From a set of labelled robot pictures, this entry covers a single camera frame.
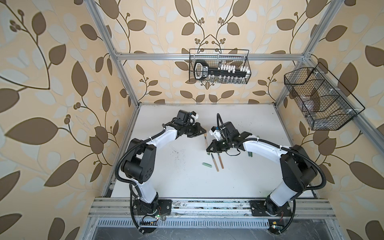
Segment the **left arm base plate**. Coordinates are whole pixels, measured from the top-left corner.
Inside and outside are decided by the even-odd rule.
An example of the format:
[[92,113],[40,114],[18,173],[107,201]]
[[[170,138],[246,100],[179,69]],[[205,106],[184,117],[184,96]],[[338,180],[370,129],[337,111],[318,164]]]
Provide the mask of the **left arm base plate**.
[[168,216],[172,211],[172,200],[154,200],[151,204],[147,204],[140,200],[135,200],[133,203],[133,210],[136,211],[140,216]]

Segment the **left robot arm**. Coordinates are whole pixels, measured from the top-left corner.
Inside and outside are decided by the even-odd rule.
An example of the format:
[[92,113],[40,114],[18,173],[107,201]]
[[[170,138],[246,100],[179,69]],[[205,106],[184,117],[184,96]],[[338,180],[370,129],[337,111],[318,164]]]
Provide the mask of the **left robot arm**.
[[198,117],[194,111],[180,110],[176,117],[162,125],[161,132],[145,140],[132,139],[116,164],[116,180],[128,184],[131,198],[139,200],[151,213],[158,208],[159,194],[147,181],[155,169],[157,150],[182,135],[194,138],[205,134],[207,131],[197,122]]

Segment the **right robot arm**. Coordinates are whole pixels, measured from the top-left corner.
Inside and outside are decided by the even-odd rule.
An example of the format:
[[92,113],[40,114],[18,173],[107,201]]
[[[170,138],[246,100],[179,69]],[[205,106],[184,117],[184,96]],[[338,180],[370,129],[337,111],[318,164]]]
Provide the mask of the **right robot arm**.
[[295,145],[285,147],[263,140],[249,132],[239,131],[232,122],[223,122],[217,114],[217,125],[210,134],[214,137],[207,147],[209,153],[222,153],[230,149],[260,155],[280,164],[282,182],[267,196],[264,209],[277,215],[289,201],[294,201],[305,191],[320,190],[326,186],[327,178],[318,164],[312,161],[305,150]]

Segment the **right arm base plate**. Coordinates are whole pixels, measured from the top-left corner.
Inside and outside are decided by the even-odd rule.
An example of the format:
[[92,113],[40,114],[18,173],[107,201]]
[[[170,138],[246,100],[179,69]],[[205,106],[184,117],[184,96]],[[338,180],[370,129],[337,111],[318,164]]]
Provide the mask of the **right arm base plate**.
[[252,200],[249,202],[253,217],[291,217],[293,208],[286,202],[279,207],[272,201]]

